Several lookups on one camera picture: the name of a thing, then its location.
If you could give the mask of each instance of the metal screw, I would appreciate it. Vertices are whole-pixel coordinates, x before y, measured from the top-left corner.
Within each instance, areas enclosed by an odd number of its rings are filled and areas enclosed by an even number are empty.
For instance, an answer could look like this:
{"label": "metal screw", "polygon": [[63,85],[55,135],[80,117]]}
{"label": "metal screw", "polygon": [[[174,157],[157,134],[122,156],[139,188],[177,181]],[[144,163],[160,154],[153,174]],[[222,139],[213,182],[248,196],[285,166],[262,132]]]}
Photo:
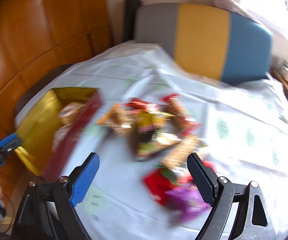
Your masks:
{"label": "metal screw", "polygon": [[250,184],[252,185],[252,187],[258,187],[258,183],[256,181],[252,181]]}
{"label": "metal screw", "polygon": [[59,178],[60,183],[68,182],[68,176],[62,176]]}
{"label": "metal screw", "polygon": [[221,183],[227,183],[228,179],[226,177],[219,177],[218,178]]}
{"label": "metal screw", "polygon": [[32,180],[32,181],[30,181],[30,182],[28,183],[28,185],[29,185],[30,187],[34,187],[34,186],[36,185],[36,181],[35,181],[35,180]]}

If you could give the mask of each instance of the candy wrapper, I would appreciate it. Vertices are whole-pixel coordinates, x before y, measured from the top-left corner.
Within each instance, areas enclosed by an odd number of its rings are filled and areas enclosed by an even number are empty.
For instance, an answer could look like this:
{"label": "candy wrapper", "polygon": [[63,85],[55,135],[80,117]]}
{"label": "candy wrapper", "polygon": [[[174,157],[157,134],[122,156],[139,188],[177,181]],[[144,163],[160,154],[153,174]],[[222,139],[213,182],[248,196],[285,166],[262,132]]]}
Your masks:
{"label": "candy wrapper", "polygon": [[192,118],[186,109],[182,106],[178,99],[178,94],[171,94],[163,98],[162,101],[167,103],[166,111],[175,116],[175,123],[178,128],[183,130],[184,136],[188,135],[194,129],[200,126],[200,123],[197,123],[196,120]]}
{"label": "candy wrapper", "polygon": [[57,131],[54,133],[52,152],[56,151],[57,146],[65,138],[70,128],[71,128],[71,125],[67,124],[57,129]]}
{"label": "candy wrapper", "polygon": [[182,211],[179,223],[192,220],[210,208],[210,205],[203,201],[197,187],[192,184],[167,191],[165,195],[174,208]]}
{"label": "candy wrapper", "polygon": [[114,104],[96,124],[112,128],[117,135],[125,136],[132,131],[134,114],[121,104]]}
{"label": "candy wrapper", "polygon": [[163,206],[167,203],[166,192],[177,187],[161,175],[160,169],[147,175],[143,181],[148,187],[153,199]]}
{"label": "candy wrapper", "polygon": [[172,184],[183,185],[191,181],[191,174],[187,169],[187,157],[196,152],[201,160],[207,154],[208,144],[195,135],[187,136],[161,161],[162,174]]}
{"label": "candy wrapper", "polygon": [[162,159],[161,165],[173,171],[176,176],[180,175],[182,168],[186,167],[188,155],[194,151],[198,142],[199,138],[196,135],[187,136]]}
{"label": "candy wrapper", "polygon": [[159,108],[157,104],[148,103],[139,98],[132,98],[131,101],[127,103],[125,106],[134,109],[143,109],[147,112],[157,112]]}
{"label": "candy wrapper", "polygon": [[84,104],[71,102],[60,111],[59,118],[65,125],[72,124],[83,107]]}
{"label": "candy wrapper", "polygon": [[160,132],[171,114],[164,112],[146,112],[142,110],[137,116],[136,156],[138,160],[145,160],[161,150],[181,141],[176,135]]}

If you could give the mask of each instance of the red candy wrapper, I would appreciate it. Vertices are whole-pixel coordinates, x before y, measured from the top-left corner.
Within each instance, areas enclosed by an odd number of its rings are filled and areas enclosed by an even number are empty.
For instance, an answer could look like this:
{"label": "red candy wrapper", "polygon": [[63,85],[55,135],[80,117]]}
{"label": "red candy wrapper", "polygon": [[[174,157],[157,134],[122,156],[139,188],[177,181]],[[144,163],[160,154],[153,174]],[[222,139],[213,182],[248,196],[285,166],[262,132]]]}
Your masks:
{"label": "red candy wrapper", "polygon": [[182,131],[181,136],[186,137],[189,134],[193,133],[198,127],[202,124],[198,122],[190,122],[188,126]]}
{"label": "red candy wrapper", "polygon": [[177,188],[168,179],[161,175],[161,169],[157,169],[154,172],[146,176],[143,181],[150,190],[154,200],[164,206],[167,203],[166,192]]}
{"label": "red candy wrapper", "polygon": [[158,105],[153,103],[145,102],[139,98],[132,98],[129,103],[125,106],[132,107],[134,109],[144,109],[147,112],[156,112],[158,111]]}

